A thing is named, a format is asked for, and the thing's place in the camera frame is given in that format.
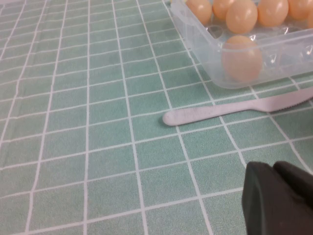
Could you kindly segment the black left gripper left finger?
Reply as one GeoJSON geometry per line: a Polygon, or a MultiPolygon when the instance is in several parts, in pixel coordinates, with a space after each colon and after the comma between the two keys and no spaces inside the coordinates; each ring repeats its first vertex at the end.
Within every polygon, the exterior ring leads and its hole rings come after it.
{"type": "Polygon", "coordinates": [[[246,165],[242,208],[249,235],[313,233],[313,208],[266,163],[246,165]]]}

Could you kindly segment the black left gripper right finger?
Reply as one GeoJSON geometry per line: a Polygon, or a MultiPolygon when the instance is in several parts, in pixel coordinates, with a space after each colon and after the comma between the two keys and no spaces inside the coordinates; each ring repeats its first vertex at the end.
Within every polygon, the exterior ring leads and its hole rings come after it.
{"type": "Polygon", "coordinates": [[[278,161],[273,169],[283,178],[292,190],[301,196],[305,204],[313,207],[313,176],[285,161],[278,161]]]}

